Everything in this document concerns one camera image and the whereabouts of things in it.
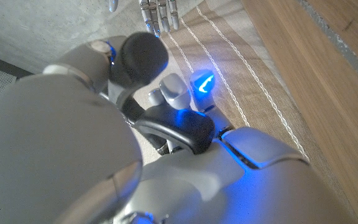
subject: wooden floor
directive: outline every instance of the wooden floor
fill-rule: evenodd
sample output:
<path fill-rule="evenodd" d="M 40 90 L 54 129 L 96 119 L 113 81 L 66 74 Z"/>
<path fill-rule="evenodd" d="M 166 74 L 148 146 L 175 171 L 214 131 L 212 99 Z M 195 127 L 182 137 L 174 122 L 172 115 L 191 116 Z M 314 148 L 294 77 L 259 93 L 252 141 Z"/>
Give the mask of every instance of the wooden floor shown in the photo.
<path fill-rule="evenodd" d="M 357 72 L 297 0 L 242 1 L 358 217 Z M 358 56 L 358 1 L 309 2 Z"/>

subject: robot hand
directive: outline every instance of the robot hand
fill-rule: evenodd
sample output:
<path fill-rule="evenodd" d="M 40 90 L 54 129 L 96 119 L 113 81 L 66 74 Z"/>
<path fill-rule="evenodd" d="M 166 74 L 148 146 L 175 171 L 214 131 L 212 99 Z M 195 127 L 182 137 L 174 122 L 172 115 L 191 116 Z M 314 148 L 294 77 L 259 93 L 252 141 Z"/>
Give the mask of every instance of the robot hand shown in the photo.
<path fill-rule="evenodd" d="M 139 0 L 140 8 L 142 9 L 142 16 L 146 29 L 150 33 L 154 33 L 156 37 L 160 37 L 160 26 L 158 24 L 157 4 L 160 11 L 160 20 L 165 32 L 170 31 L 168 13 L 167 13 L 167 1 L 168 8 L 172 18 L 173 28 L 177 30 L 179 28 L 179 16 L 177 10 L 176 0 Z M 109 0 L 110 11 L 114 12 L 117 9 L 118 0 Z"/>

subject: concrete floor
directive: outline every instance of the concrete floor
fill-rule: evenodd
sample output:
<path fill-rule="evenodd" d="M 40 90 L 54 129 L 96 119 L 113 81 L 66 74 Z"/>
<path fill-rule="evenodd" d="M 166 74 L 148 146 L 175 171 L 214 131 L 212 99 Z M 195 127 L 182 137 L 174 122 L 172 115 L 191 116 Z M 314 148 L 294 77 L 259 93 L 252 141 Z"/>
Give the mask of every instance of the concrete floor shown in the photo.
<path fill-rule="evenodd" d="M 179 16 L 202 0 L 177 0 Z M 138 0 L 0 0 L 0 59 L 39 73 L 83 42 L 145 31 Z"/>

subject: glowing blue indicator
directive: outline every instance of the glowing blue indicator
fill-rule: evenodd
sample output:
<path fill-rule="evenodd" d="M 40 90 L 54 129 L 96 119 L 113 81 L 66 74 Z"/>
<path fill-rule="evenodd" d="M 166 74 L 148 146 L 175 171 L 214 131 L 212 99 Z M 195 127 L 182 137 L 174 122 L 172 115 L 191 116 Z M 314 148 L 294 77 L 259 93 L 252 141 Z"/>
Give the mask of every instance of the glowing blue indicator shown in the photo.
<path fill-rule="evenodd" d="M 201 85 L 200 85 L 200 87 L 198 87 L 198 91 L 200 91 L 200 92 L 202 92 L 202 93 L 207 93 L 208 91 L 210 91 L 211 90 L 211 88 L 209 87 L 209 86 L 207 86 L 208 84 L 212 84 L 211 82 L 212 82 L 212 79 L 214 78 L 214 75 L 211 75 L 210 77 L 208 77 Z"/>

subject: black rubber cap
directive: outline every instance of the black rubber cap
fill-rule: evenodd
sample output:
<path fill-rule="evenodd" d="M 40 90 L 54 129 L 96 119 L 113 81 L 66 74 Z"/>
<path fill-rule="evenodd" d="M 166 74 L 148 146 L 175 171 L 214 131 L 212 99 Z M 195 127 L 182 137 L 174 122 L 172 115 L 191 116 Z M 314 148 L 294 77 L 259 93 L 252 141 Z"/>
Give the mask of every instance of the black rubber cap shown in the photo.
<path fill-rule="evenodd" d="M 128 75 L 132 83 L 148 85 L 167 67 L 168 52 L 153 34 L 139 32 L 128 37 L 114 63 L 113 68 L 120 67 L 117 72 L 126 73 L 121 75 Z"/>

